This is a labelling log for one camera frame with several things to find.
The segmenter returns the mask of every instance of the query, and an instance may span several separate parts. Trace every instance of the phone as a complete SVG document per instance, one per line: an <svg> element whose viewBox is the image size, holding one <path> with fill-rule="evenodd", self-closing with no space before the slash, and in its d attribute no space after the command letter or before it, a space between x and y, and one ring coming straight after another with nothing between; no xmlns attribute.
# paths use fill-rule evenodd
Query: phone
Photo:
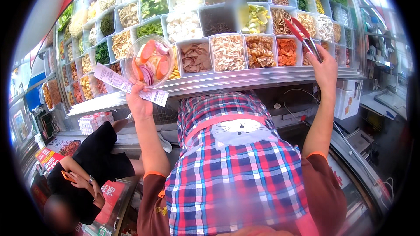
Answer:
<svg viewBox="0 0 420 236"><path fill-rule="evenodd" d="M71 182L73 182L73 183L76 183L76 181L75 181L75 180L73 180L72 178L70 178L69 176L67 176L67 175L66 175L66 172L65 172L64 170L62 170L62 171L61 171L61 174L63 175L63 177L64 177L66 180L71 181Z"/></svg>

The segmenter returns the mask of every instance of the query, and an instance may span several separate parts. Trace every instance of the leg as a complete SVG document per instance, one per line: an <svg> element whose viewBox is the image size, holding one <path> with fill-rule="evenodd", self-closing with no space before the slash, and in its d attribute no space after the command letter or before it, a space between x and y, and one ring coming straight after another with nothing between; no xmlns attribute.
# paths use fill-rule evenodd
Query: leg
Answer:
<svg viewBox="0 0 420 236"><path fill-rule="evenodd" d="M144 175L144 167L143 167L143 160L140 157L139 160L132 160L130 159L131 164L133 165L134 172L136 173L136 176L143 177Z"/></svg>
<svg viewBox="0 0 420 236"><path fill-rule="evenodd" d="M129 120L126 118L115 121L112 124L112 127L115 130L115 133L118 133L120 130L122 130L127 125L127 123L129 123Z"/></svg>

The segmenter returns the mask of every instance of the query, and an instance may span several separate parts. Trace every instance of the red tongs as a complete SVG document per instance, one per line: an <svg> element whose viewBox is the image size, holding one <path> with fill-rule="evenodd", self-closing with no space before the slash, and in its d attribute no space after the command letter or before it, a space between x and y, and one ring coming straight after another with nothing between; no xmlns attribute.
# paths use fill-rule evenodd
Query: red tongs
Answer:
<svg viewBox="0 0 420 236"><path fill-rule="evenodd" d="M292 31L292 33L297 37L297 39L299 39L299 41L302 42L303 46L306 47L307 50L312 55L315 55L318 58L319 62L322 62L322 58L319 55L319 52L318 52L318 50L315 46L315 43L313 42L311 36L309 35L308 30L306 30L306 28L299 22L299 20L297 20L294 17L291 18L291 21L293 22L293 24L295 24L297 26L297 28L302 32L302 34L309 40L309 43L311 44L311 47L314 51L311 50L311 48L308 46L306 41L303 40L303 37L299 33L299 31L297 31L297 29L295 29L295 27L286 18L284 19L284 21L286 22L287 27L289 27L289 29Z"/></svg>

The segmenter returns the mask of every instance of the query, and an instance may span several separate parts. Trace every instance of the food display case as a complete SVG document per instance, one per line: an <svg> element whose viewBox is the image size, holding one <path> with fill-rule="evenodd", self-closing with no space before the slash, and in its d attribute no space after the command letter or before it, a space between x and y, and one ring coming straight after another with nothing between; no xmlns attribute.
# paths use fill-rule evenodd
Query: food display case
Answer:
<svg viewBox="0 0 420 236"><path fill-rule="evenodd" d="M108 67L118 63L122 68L120 73L126 76L125 56L121 50L127 46L121 44L123 37L131 45L139 36L156 34L172 44L177 55L172 68L174 75L159 87L168 92L169 97L313 82L315 75L312 66L306 65L301 44L291 42L297 41L296 38L285 29L284 23L280 24L279 20L284 17L296 17L308 24L316 42L336 56L339 79L365 76L365 35L358 0L247 0L249 13L255 13L257 23L255 19L245 20L243 28L238 13L218 18L228 4L225 1L74 0L60 16L54 33L55 52L59 57L56 67L62 68L56 73L67 115L126 105L123 91L108 85L101 95L86 95L83 92L86 87L81 84L86 82L86 76L93 76L97 62ZM246 64L239 69L223 64L221 61L226 57L220 59L215 51L223 36L232 39L234 35L240 37L239 59ZM252 49L248 48L246 38L254 40L255 36L257 39L268 37L273 42L269 48L273 61L268 62L269 65L255 63L247 54ZM284 48L278 40L291 42L294 60L278 60ZM188 54L185 57L182 46L203 42L210 44L206 62L211 65L190 65L191 59Z"/></svg>

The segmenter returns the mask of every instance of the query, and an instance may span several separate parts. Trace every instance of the hand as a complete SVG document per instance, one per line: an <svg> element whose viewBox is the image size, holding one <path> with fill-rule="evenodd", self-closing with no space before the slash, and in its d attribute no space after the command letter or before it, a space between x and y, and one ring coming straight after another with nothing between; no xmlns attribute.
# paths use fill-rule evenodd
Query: hand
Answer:
<svg viewBox="0 0 420 236"><path fill-rule="evenodd" d="M315 45L321 58L323 59L323 62L320 63L317 58L309 52L306 54L306 57L314 68L315 79L321 91L327 95L335 96L338 64L336 60L328 53L328 51L325 50L321 45Z"/></svg>
<svg viewBox="0 0 420 236"><path fill-rule="evenodd" d="M144 87L144 83L137 82L137 84L133 85L131 94L126 93L127 104L133 114L134 122L136 120L153 119L153 103L139 96L140 91L147 91Z"/></svg>
<svg viewBox="0 0 420 236"><path fill-rule="evenodd" d="M101 187L99 187L99 184L97 183L97 181L95 180L92 181L92 187L93 187L93 192L95 193L95 198L99 196L101 196L102 198L104 197L104 195L102 194Z"/></svg>
<svg viewBox="0 0 420 236"><path fill-rule="evenodd" d="M76 188L83 188L86 189L89 185L89 182L87 180L85 180L84 178L82 178L81 176L77 175L74 172L70 172L66 174L72 178L76 183L72 182L71 185L75 186Z"/></svg>

